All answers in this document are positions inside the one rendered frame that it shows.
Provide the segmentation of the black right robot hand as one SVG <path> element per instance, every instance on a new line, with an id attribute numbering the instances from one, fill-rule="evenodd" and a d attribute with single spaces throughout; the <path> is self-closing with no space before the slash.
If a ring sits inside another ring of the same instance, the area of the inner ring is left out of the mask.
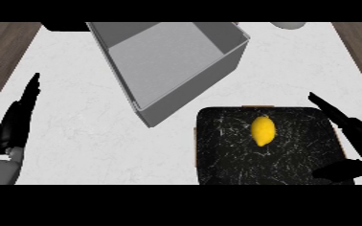
<path id="1" fill-rule="evenodd" d="M 357 118 L 349 117 L 315 93 L 309 94 L 309 100 L 316 104 L 328 119 L 338 126 L 360 156 L 359 159 L 344 159 L 313 171 L 315 178 L 328 179 L 331 182 L 338 183 L 347 179 L 362 177 L 362 121 Z"/>

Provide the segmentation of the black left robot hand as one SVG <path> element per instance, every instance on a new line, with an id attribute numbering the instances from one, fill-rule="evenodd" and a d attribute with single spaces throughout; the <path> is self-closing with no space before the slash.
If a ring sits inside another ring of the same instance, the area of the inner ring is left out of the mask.
<path id="1" fill-rule="evenodd" d="M 9 154 L 13 147 L 25 148 L 31 115 L 40 95 L 40 74 L 26 83 L 21 98 L 6 111 L 0 122 L 0 155 Z"/>

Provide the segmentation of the yellow lemon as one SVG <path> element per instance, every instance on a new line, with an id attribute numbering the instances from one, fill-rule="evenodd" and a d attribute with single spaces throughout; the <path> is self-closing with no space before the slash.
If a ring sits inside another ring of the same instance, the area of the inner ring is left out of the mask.
<path id="1" fill-rule="evenodd" d="M 258 116 L 250 127 L 251 138 L 255 144 L 266 146 L 276 137 L 276 125 L 267 115 Z"/>

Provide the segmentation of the black marble tray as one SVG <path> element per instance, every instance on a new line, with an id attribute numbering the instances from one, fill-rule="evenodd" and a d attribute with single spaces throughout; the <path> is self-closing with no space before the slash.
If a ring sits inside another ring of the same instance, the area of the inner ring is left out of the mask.
<path id="1" fill-rule="evenodd" d="M 276 137 L 260 146 L 251 123 L 266 116 Z M 331 122 L 312 107 L 207 107 L 196 115 L 196 174 L 202 185 L 331 185 L 313 171 L 344 160 Z"/>

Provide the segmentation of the grey open box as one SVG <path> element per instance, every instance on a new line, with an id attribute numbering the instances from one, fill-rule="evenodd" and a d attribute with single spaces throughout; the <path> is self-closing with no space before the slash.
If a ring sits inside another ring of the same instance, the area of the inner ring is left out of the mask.
<path id="1" fill-rule="evenodd" d="M 232 22 L 90 22 L 87 28 L 149 127 L 232 73 L 250 41 Z"/>

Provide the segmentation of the black appliance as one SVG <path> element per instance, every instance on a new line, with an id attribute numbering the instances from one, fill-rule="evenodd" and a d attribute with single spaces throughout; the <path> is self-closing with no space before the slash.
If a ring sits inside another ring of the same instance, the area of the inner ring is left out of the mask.
<path id="1" fill-rule="evenodd" d="M 43 26 L 52 32 L 87 32 L 88 28 L 83 22 L 43 22 Z"/>

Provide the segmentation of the grey round object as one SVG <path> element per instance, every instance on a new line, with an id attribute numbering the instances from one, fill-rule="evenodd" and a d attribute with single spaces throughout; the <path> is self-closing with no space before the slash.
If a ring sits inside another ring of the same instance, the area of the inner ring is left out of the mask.
<path id="1" fill-rule="evenodd" d="M 303 28 L 307 22 L 270 22 L 278 28 L 285 30 L 297 30 Z"/>

